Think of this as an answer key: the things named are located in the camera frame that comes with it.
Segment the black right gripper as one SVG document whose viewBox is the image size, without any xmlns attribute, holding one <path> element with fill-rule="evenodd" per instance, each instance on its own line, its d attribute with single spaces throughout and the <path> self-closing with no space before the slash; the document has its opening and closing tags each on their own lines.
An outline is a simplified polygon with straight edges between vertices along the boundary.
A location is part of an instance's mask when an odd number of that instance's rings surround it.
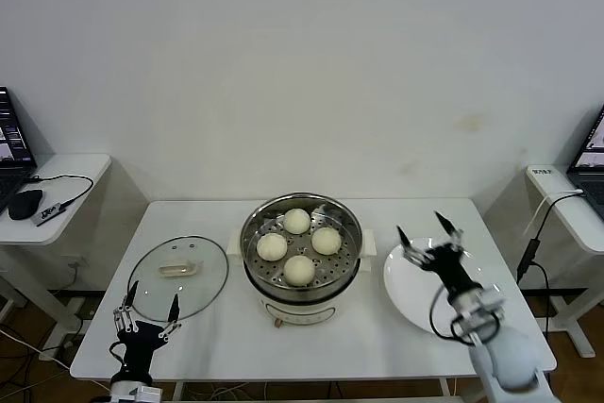
<svg viewBox="0 0 604 403">
<path fill-rule="evenodd" d="M 457 299 L 463 294 L 482 289 L 482 285 L 470 278 L 461 264 L 463 232 L 440 212 L 435 211 L 435 215 L 448 235 L 448 241 L 427 249 L 414 245 L 402 227 L 397 226 L 402 256 L 416 267 L 435 273 L 445 286 L 448 299 Z"/>
</svg>

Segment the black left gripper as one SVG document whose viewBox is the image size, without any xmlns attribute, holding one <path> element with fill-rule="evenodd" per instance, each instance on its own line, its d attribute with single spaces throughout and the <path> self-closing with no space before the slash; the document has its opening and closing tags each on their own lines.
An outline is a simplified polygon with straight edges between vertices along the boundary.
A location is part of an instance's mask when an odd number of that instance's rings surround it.
<svg viewBox="0 0 604 403">
<path fill-rule="evenodd" d="M 132 283 L 122 303 L 113 311 L 118 338 L 114 344 L 122 344 L 126 348 L 123 356 L 115 355 L 121 364 L 119 374 L 122 375 L 148 375 L 155 351 L 163 347 L 170 335 L 181 327 L 178 294 L 174 294 L 166 327 L 144 321 L 134 322 L 131 310 L 138 284 L 138 280 Z"/>
</svg>

